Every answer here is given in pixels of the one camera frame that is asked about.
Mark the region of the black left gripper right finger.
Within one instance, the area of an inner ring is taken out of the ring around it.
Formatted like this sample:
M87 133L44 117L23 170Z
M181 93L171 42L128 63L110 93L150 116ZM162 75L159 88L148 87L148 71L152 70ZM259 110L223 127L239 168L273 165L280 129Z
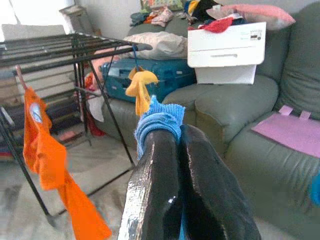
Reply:
M181 127L179 161L188 240L260 240L249 203L236 176L206 134Z

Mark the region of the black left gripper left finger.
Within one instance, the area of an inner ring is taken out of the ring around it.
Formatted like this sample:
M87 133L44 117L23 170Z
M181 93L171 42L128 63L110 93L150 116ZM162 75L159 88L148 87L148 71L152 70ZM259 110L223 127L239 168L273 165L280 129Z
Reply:
M177 141L167 130L153 130L129 178L117 238L177 240L182 209Z

